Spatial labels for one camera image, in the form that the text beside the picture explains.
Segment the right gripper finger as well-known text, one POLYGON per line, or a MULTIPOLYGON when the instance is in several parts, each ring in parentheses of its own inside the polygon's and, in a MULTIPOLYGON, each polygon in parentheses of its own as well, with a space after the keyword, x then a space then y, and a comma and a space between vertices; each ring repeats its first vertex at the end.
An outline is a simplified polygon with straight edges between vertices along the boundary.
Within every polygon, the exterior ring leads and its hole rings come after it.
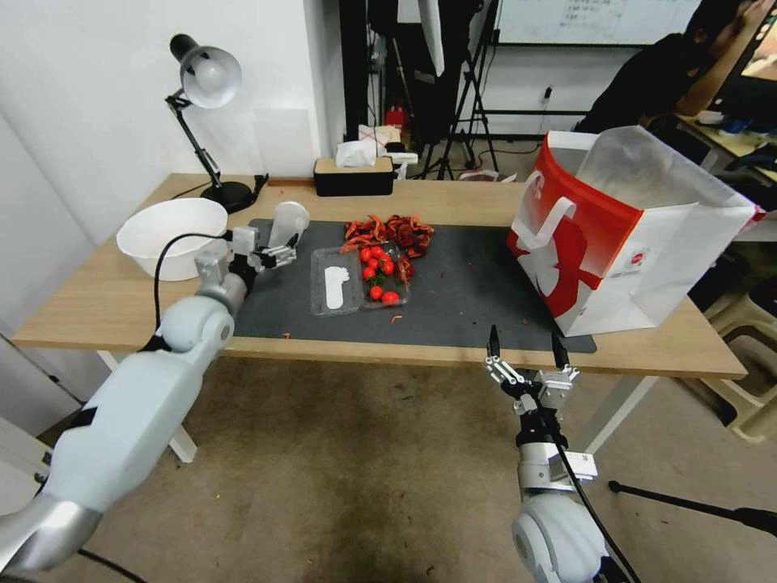
POLYGON ((484 367, 492 381, 515 402, 522 404, 522 399, 529 396, 529 380, 501 358, 499 332, 496 325, 490 327, 484 367))
POLYGON ((551 334, 551 346, 556 366, 556 370, 550 374, 551 380, 557 383, 572 384, 580 371, 571 365, 567 349, 561 336, 556 332, 551 334))

